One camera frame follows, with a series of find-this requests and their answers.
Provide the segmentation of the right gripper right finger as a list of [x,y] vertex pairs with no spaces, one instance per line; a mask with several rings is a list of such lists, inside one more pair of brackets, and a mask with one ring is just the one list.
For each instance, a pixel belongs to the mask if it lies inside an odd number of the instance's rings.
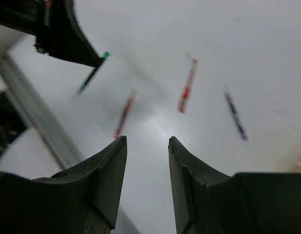
[[179,234],[301,234],[301,173],[225,175],[169,139]]

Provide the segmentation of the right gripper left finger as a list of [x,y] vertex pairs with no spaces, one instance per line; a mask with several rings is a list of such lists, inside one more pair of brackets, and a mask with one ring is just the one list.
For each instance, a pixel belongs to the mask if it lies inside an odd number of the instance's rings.
[[52,177],[0,172],[0,234],[108,234],[116,226],[127,138]]

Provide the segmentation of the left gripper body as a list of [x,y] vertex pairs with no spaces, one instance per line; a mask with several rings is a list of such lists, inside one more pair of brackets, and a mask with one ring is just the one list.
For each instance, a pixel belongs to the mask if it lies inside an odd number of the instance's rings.
[[52,53],[74,34],[72,0],[0,0],[0,25],[36,37],[39,53]]

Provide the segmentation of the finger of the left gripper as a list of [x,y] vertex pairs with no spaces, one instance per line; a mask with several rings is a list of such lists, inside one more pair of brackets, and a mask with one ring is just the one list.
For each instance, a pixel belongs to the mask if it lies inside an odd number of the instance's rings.
[[35,47],[38,53],[98,67],[97,54],[79,27],[73,0],[38,0]]

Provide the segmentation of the green pen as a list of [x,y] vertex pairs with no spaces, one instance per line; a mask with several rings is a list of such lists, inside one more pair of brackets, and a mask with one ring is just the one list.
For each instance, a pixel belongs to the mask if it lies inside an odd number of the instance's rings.
[[87,78],[84,80],[84,82],[82,83],[82,85],[78,89],[78,91],[76,93],[77,95],[81,95],[81,93],[88,86],[90,81],[93,79],[94,75],[97,73],[97,71],[100,69],[100,67],[104,64],[104,62],[108,59],[109,56],[110,56],[110,52],[105,52],[104,53],[103,57],[100,58],[101,59],[100,63],[89,73]]

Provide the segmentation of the red pen centre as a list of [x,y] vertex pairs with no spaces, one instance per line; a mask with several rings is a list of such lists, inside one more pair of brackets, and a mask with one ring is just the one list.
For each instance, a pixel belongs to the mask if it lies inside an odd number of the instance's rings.
[[137,94],[137,90],[133,89],[131,94],[129,95],[126,103],[125,103],[125,106],[123,108],[119,124],[118,124],[117,129],[116,129],[115,134],[114,134],[115,139],[117,139],[120,136],[121,132],[122,132],[122,129],[123,129],[125,121],[126,121],[126,117],[129,113],[129,110],[131,109],[131,106],[133,104],[133,101],[134,101],[134,98],[135,98],[136,94]]

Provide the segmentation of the beige compartment tray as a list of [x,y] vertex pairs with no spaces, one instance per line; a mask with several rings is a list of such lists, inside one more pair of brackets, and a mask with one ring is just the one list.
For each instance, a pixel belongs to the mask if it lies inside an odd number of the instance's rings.
[[301,173],[301,157],[293,161],[292,166],[289,168],[289,172]]

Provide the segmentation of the red capped pen upper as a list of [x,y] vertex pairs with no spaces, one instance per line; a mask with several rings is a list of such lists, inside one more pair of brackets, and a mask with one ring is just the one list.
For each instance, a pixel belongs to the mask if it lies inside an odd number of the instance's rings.
[[193,85],[193,80],[197,71],[197,64],[198,60],[193,58],[189,53],[186,53],[186,56],[190,59],[191,61],[191,68],[188,74],[188,79],[186,81],[186,84],[182,90],[182,93],[180,95],[180,99],[178,102],[178,111],[182,114],[185,113],[186,106],[188,103],[188,100],[190,98],[190,93],[191,93],[191,88]]

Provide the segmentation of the purple pen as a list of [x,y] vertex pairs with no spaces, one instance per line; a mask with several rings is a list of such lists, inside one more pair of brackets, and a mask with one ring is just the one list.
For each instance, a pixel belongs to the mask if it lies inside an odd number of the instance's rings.
[[231,96],[230,91],[228,89],[228,86],[226,84],[224,86],[224,97],[226,99],[226,102],[227,102],[227,105],[229,107],[231,116],[233,118],[233,121],[236,125],[237,131],[238,131],[241,139],[244,140],[244,141],[247,141],[248,137],[247,137],[245,129],[244,129],[244,127],[243,127],[243,125],[240,121],[239,114],[237,112],[237,109],[236,109],[235,104],[233,102],[232,96]]

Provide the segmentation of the aluminium frame rail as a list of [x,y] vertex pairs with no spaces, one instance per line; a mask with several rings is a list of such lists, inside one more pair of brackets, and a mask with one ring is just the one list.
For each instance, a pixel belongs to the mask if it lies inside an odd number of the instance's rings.
[[[8,96],[12,98],[25,121],[33,124],[42,135],[61,171],[86,160],[8,54],[0,57],[0,76],[8,86]],[[119,206],[116,226],[110,234],[135,233],[136,227]]]

